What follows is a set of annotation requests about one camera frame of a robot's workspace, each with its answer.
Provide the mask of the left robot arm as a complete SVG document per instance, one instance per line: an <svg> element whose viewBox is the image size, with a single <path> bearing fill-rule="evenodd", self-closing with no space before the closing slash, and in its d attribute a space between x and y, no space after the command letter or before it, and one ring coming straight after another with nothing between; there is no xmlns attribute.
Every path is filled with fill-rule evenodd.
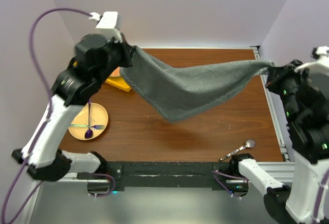
<svg viewBox="0 0 329 224"><path fill-rule="evenodd" d="M101 34L88 34L75 45L75 56L59 73L51 90L47 109L24 148L15 149L12 158L27 166L34 180L54 182L68 173L89 173L101 179L107 173L106 160L96 152L69 153L59 145L73 119L118 67L130 67L134 48L123 33L108 40Z"/></svg>

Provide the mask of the silver metal spoon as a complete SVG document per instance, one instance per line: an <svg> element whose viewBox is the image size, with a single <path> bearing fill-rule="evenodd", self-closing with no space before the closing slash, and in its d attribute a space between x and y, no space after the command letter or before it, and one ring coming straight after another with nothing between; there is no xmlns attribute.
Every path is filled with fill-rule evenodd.
<svg viewBox="0 0 329 224"><path fill-rule="evenodd" d="M239 148L235 149L234 151L226 154L224 157L219 158L218 161L222 162L222 161L228 159L229 157L235 155L236 153L238 153L238 152L240 152L240 151L242 151L246 148L254 148L255 145L256 145L256 142L254 140L248 139L248 140L245 141L245 143L241 147L239 147Z"/></svg>

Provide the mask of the grey cloth napkin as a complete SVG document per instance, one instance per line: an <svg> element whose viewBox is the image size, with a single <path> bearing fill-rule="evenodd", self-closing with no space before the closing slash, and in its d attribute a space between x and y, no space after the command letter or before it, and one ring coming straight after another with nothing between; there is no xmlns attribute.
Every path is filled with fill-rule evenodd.
<svg viewBox="0 0 329 224"><path fill-rule="evenodd" d="M170 122L221 105L240 93L272 62L244 60L193 67L172 67L135 46L131 66L121 68L125 82Z"/></svg>

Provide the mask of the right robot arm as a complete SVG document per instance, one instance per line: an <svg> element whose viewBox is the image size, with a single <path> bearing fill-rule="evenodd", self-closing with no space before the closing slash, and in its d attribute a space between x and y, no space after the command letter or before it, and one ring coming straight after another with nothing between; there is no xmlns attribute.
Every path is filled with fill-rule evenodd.
<svg viewBox="0 0 329 224"><path fill-rule="evenodd" d="M316 74L328 76L328 57L271 68L266 82L284 107L295 154L292 185L271 177L250 154L230 160L230 176L249 180L277 223L328 223L323 211L328 191L328 89L320 87L323 79L315 79Z"/></svg>

